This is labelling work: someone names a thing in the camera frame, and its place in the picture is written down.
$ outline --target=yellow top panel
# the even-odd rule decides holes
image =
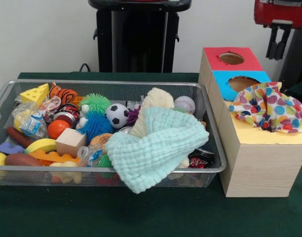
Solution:
[[[21,93],[21,100],[25,102],[36,102],[40,106],[43,100],[46,98],[49,93],[49,85],[46,83],[44,85],[38,86]]]
[[[231,102],[225,101],[227,108]],[[302,133],[287,134],[283,132],[264,131],[252,124],[242,122],[235,118],[236,112],[229,112],[236,134],[241,144],[302,144]]]

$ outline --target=white wall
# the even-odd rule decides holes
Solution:
[[[255,25],[253,9],[254,0],[193,0],[180,13],[174,72],[198,72],[204,46],[247,46],[278,79],[282,61],[265,58],[270,30]],[[20,72],[71,72],[83,62],[97,71],[95,29],[87,0],[0,0],[0,87]]]

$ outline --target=table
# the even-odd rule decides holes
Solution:
[[[198,74],[20,74],[19,78],[197,81]],[[0,187],[0,237],[302,237],[302,169],[288,198],[206,189]]]

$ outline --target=tissue box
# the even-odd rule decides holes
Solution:
[[[237,93],[270,79],[249,48],[204,48],[198,83],[208,92],[227,156],[226,197],[287,197],[302,165],[302,133],[270,133],[228,111]]]
[[[201,58],[199,83],[207,92],[213,71],[263,71],[250,48],[204,48]]]
[[[213,71],[207,90],[217,126],[220,125],[224,100],[235,100],[238,92],[254,84],[270,82],[265,72]]]
[[[302,133],[268,132],[237,120],[224,103],[219,126],[226,197],[287,197],[302,166]]]

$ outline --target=wire mesh basket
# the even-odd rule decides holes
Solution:
[[[6,133],[13,126],[13,103],[23,91],[49,83],[52,80],[14,80],[6,83],[0,91],[0,144],[7,141],[17,145]],[[175,169],[163,179],[157,187],[207,187],[218,172],[226,167],[226,158],[220,141],[217,126],[205,88],[197,83],[166,82],[123,82],[123,81],[78,81],[57,80],[57,85],[78,92],[79,96],[99,93],[112,103],[124,104],[126,101],[140,101],[141,95],[157,87],[169,92],[173,98],[189,96],[196,104],[194,116],[207,123],[209,141],[204,149],[215,154],[215,163],[205,169]],[[52,174],[67,174],[71,177],[81,176],[81,182],[73,180],[67,183],[52,182]],[[48,167],[48,166],[0,166],[0,185],[13,186],[125,186],[113,168],[91,167]]]

